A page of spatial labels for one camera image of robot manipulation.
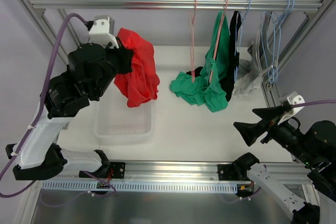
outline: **table surface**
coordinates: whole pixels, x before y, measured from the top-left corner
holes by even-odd
[[[208,47],[195,48],[195,66],[204,64]],[[241,58],[250,58],[242,48]],[[191,106],[169,90],[169,84],[180,71],[190,70],[189,47],[156,46],[155,63],[160,78],[158,98],[154,107],[152,134],[141,142],[116,144],[111,139],[105,145],[93,133],[97,102],[82,109],[67,130],[59,134],[58,144],[72,151],[103,150],[109,159],[150,161],[208,161],[231,162],[246,152],[261,162],[292,162],[291,155],[275,141],[248,147],[238,131],[235,121],[256,123],[259,117],[253,108],[266,107],[261,89],[247,97],[233,96],[228,107],[212,113],[203,106]]]

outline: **plastic bin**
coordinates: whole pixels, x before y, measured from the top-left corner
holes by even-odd
[[[111,83],[97,104],[94,134],[101,144],[132,144],[152,133],[153,102],[127,107],[127,98]]]

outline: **gray garment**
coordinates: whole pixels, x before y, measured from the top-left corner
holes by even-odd
[[[269,26],[270,16],[267,18],[265,14],[261,18],[261,23],[259,27],[259,31],[257,33],[256,43],[252,46],[252,61],[250,62],[250,72],[246,73],[242,78],[238,79],[235,83],[235,87],[233,89],[233,95],[238,97],[247,96],[248,93],[253,89],[258,89],[261,86],[262,77],[264,74],[267,74],[267,71],[272,69],[272,66],[266,67],[266,62],[262,60],[260,62],[260,41],[262,39],[265,48],[265,56],[267,58],[267,62],[272,62],[273,54],[270,53],[267,48],[267,30]],[[239,61],[239,65],[242,63],[244,67],[242,67],[241,75],[244,74],[244,70],[248,71],[248,62],[249,61]],[[278,66],[278,57],[275,56],[274,67]]]

